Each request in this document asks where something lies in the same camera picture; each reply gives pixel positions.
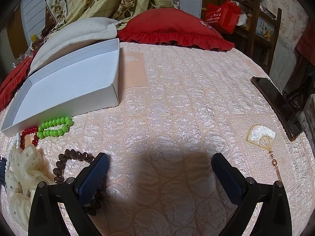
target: white pillow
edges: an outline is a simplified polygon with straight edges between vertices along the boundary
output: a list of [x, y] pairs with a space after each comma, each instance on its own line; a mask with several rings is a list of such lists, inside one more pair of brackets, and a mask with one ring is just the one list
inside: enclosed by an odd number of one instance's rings
[[96, 40], [116, 38], [116, 23], [118, 23], [117, 20], [110, 18], [87, 18], [63, 27], [53, 33], [40, 47], [31, 63], [28, 75], [64, 55], [94, 43]]

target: metal screw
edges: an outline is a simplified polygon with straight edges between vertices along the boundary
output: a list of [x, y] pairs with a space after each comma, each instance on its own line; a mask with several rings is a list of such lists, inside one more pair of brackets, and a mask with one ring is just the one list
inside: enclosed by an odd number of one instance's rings
[[276, 184], [279, 186], [279, 187], [283, 187], [283, 183], [281, 181], [277, 181]]
[[247, 177], [246, 181], [250, 184], [253, 184], [255, 182], [255, 179], [253, 179], [252, 177]]
[[44, 181], [41, 181], [39, 184], [38, 184], [38, 187], [39, 188], [43, 188], [45, 186], [45, 182]]
[[72, 184], [74, 182], [74, 177], [69, 177], [69, 178], [67, 178], [67, 180], [66, 180], [66, 183], [67, 184]]

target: pink quilted bedspread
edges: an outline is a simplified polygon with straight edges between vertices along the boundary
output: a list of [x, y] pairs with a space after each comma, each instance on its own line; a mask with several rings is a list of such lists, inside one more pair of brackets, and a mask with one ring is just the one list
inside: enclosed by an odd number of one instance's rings
[[[40, 140], [37, 147], [51, 178], [66, 148], [110, 156], [106, 198], [91, 218], [103, 235], [218, 235], [236, 208], [211, 169], [212, 155], [221, 152], [259, 183], [282, 180], [298, 236], [315, 205], [315, 160], [305, 134], [290, 142], [250, 82], [252, 76], [266, 77], [262, 69], [236, 49], [121, 46], [119, 106], [75, 116], [69, 133]], [[0, 113], [0, 126], [6, 112]], [[6, 156], [9, 141], [0, 133], [0, 155]], [[65, 178], [83, 166], [68, 161]], [[0, 203], [15, 234], [26, 235], [9, 214], [3, 187]]]

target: pillow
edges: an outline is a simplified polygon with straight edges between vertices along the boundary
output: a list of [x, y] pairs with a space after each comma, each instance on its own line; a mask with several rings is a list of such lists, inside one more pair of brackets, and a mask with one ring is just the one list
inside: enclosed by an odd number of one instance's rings
[[38, 50], [28, 75], [64, 55], [91, 45], [96, 40], [114, 39], [117, 36], [116, 23], [117, 20], [110, 18], [87, 18], [52, 33]]
[[118, 31], [124, 42], [198, 46], [204, 50], [229, 51], [234, 44], [203, 20], [176, 8], [158, 8], [140, 13]]
[[24, 60], [9, 73], [7, 78], [5, 78], [4, 82], [1, 84], [0, 112], [7, 107], [18, 88], [22, 86], [34, 56], [35, 54], [33, 54], [33, 57], [28, 56], [24, 58]]

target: blue gripper pad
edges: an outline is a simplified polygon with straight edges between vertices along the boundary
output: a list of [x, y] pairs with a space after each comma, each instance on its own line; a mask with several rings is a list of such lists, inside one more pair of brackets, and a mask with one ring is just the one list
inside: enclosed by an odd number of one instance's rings
[[211, 166], [230, 201], [240, 205], [246, 192], [245, 177], [221, 153], [213, 155]]
[[5, 166], [7, 164], [7, 160], [0, 156], [0, 184], [5, 187]]
[[90, 202], [108, 168], [109, 159], [107, 154], [99, 153], [89, 167], [84, 168], [79, 173], [74, 188], [79, 195], [78, 201], [80, 205], [83, 206]]

